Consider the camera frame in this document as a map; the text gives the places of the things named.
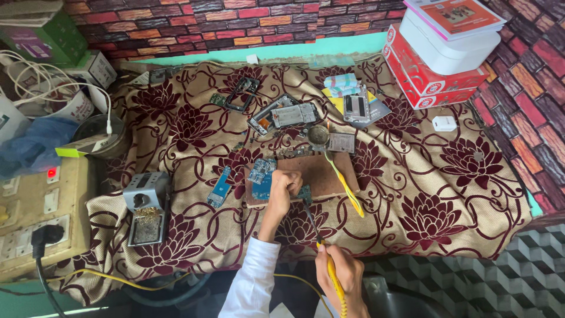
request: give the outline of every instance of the floral bedsheet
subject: floral bedsheet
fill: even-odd
[[[392,113],[363,130],[343,122],[321,93],[326,76],[354,72]],[[209,102],[227,96],[240,77],[260,81],[258,97],[241,113]],[[462,104],[413,111],[395,84],[382,55],[351,67],[309,69],[307,65],[228,67],[213,62],[188,65],[160,85],[124,86],[113,96],[113,111],[133,132],[123,157],[108,162],[116,191],[88,202],[92,225],[90,251],[57,264],[55,275],[91,268],[130,281],[178,270],[213,272],[238,269],[264,208],[245,205],[244,165],[258,158],[283,158],[281,151],[307,145],[300,127],[258,136],[249,116],[288,93],[313,102],[334,131],[355,134],[352,158],[361,192],[360,218],[347,197],[314,201],[316,226],[327,241],[354,256],[388,252],[495,259],[530,220],[523,190],[502,153]],[[237,94],[243,103],[245,94]],[[436,132],[431,120],[453,115],[459,126]],[[221,208],[206,203],[224,166],[233,187]],[[120,189],[132,175],[166,171],[173,179],[172,213],[165,243],[127,247],[131,212]],[[276,240],[281,261],[312,260],[315,233],[302,203],[293,203]],[[52,282],[84,305],[122,283],[91,274]]]

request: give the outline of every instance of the stacked boxes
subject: stacked boxes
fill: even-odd
[[[413,109],[464,102],[488,77],[482,66],[453,75],[433,72],[399,33],[399,26],[399,23],[390,26],[383,55]]]

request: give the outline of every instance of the gray geometric pattern floor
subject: gray geometric pattern floor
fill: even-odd
[[[402,255],[365,270],[432,297],[455,317],[565,317],[564,247],[561,224],[518,233],[496,261]]]

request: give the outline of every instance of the wooden board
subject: wooden board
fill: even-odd
[[[93,169],[94,165],[85,157],[62,158],[58,182],[47,184],[47,172],[43,172],[21,176],[15,195],[2,197],[0,188],[0,205],[7,206],[16,201],[19,201],[20,205],[16,222],[1,228],[0,237],[70,214],[69,239],[46,247],[45,256],[42,258],[43,265],[55,264],[88,251],[90,219],[86,201],[95,194],[96,179]],[[59,188],[57,211],[44,214],[45,193],[55,188]],[[32,254],[0,261],[0,282],[35,270],[36,263]]]
[[[359,192],[359,184],[353,171],[351,158],[346,152],[335,153],[333,163],[336,168],[344,175],[347,185],[353,193]],[[310,185],[312,199],[324,199],[332,196],[345,195],[345,189],[337,178],[337,174],[332,165],[325,159],[324,154],[316,156],[298,157],[291,159],[283,159],[277,161],[277,169],[279,170],[298,170],[302,172],[303,184]],[[247,180],[249,170],[245,171],[245,198],[248,208],[264,207],[268,200],[254,199],[251,195],[253,191],[253,182]],[[300,199],[291,200],[291,202],[300,201]]]

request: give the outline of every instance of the person's left hand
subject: person's left hand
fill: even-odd
[[[297,195],[301,187],[302,173],[300,171],[273,171],[269,205],[257,236],[259,240],[272,242],[275,239],[276,229],[290,209],[290,196]]]

